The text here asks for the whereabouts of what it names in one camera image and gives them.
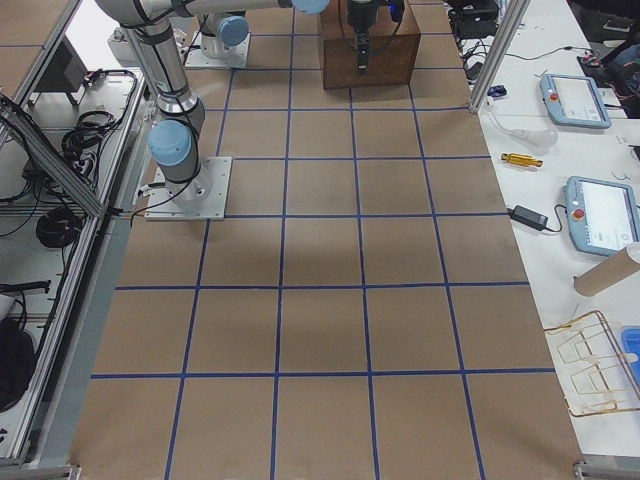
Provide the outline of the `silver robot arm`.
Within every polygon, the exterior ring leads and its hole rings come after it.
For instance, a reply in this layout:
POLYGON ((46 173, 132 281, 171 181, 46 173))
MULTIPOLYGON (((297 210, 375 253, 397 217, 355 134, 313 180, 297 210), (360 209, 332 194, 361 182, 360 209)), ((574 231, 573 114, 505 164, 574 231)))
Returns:
POLYGON ((245 11, 206 14, 198 17, 201 50, 208 58, 221 58, 249 35, 245 11))
POLYGON ((98 6, 135 38, 133 47, 143 73, 153 86, 161 121, 151 130, 148 147, 164 175, 171 199, 187 201, 209 193, 202 172, 199 134, 205 118, 202 100, 191 89, 170 19, 199 19, 202 33, 224 36, 236 23, 242 30, 228 41, 235 46, 249 33, 242 14, 250 10, 294 8, 303 14, 323 12, 327 1, 100 1, 98 6))

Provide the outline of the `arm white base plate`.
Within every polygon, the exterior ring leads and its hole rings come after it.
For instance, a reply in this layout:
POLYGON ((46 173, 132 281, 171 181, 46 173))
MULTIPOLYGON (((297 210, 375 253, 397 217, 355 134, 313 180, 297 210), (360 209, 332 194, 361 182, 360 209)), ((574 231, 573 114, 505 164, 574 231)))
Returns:
POLYGON ((200 172, 185 191, 173 200, 180 187, 169 183, 150 192, 151 207, 144 211, 148 221, 223 220, 233 158, 202 157, 200 172))
POLYGON ((228 46, 213 37, 194 35, 187 53, 187 69, 244 69, 247 65, 251 35, 236 46, 228 46))

